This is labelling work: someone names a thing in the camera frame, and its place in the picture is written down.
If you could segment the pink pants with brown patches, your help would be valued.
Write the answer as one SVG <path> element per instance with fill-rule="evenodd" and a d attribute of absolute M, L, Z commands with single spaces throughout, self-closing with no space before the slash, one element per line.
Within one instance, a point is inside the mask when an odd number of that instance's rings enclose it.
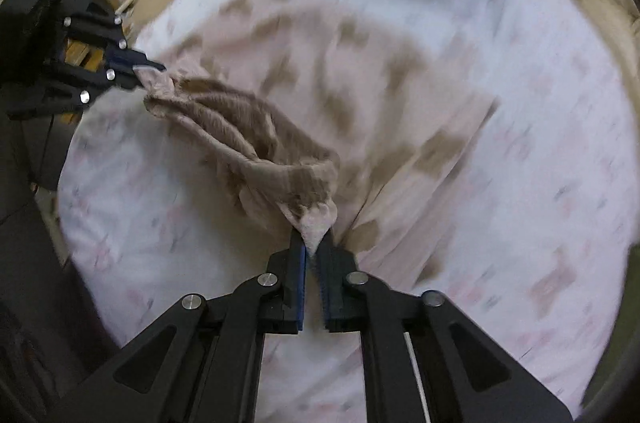
<path fill-rule="evenodd" d="M 145 108 L 203 149 L 243 215 L 311 250 L 332 235 L 401 290 L 448 232 L 496 107 L 332 0 L 228 0 L 137 76 Z"/>

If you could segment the white floral bed sheet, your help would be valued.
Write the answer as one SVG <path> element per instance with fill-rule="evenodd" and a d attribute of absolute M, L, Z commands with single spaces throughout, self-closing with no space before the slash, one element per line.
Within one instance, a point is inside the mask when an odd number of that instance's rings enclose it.
<path fill-rule="evenodd" d="M 228 0 L 175 0 L 137 45 L 160 61 Z M 576 0 L 332 0 L 396 28 L 496 102 L 449 229 L 408 293 L 447 294 L 573 413 L 639 234 L 639 87 Z M 236 209 L 203 149 L 107 91 L 82 117 L 58 213 L 96 311 L 124 345 L 186 293 L 218 296 L 288 241 Z"/>

